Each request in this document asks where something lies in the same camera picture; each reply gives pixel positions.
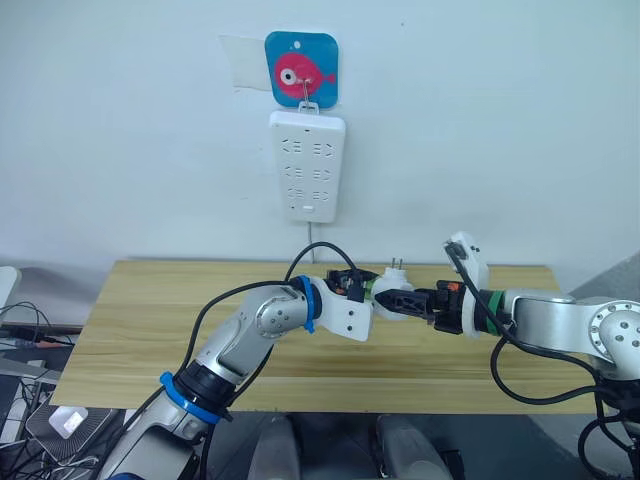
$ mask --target power strip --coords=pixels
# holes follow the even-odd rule
[[[336,216],[346,125],[338,117],[275,111],[269,121],[285,215],[328,223]]]

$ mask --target pink fish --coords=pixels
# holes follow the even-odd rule
[[[307,83],[309,96],[320,88],[323,81],[335,83],[336,76],[324,75],[311,59],[301,53],[285,53],[276,62],[275,70],[278,87],[286,95],[293,98],[304,98],[302,83]]]

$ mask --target tape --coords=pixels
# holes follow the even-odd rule
[[[229,60],[233,86],[271,91],[264,40],[233,35],[219,38]]]

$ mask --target white plug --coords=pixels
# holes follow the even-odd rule
[[[375,282],[373,282],[373,286],[371,287],[371,303],[373,305],[373,313],[377,313],[387,320],[406,320],[408,315],[387,310],[376,302],[376,295],[386,290],[414,290],[413,285],[407,280],[407,271],[402,269],[402,260],[400,260],[400,268],[395,268],[394,258],[392,266],[385,268],[384,275],[378,277]]]

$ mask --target wooden table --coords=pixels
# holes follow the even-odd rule
[[[301,265],[298,272],[324,277],[328,268]],[[381,272],[382,266],[362,265]],[[65,368],[53,403],[135,408],[158,387],[164,370],[177,368],[193,321],[210,298],[235,286],[282,278],[281,263],[143,261],[115,264]],[[449,266],[407,265],[417,287],[455,279]],[[555,289],[544,267],[493,267],[491,287]],[[198,346],[240,304],[233,297],[208,315]],[[369,341],[359,343],[319,329],[284,337],[254,385],[234,410],[581,413],[590,396],[552,406],[511,400],[489,374],[495,337],[472,340],[435,331],[426,322],[374,319]],[[516,391],[543,396],[589,384],[578,368],[507,348],[505,381]]]

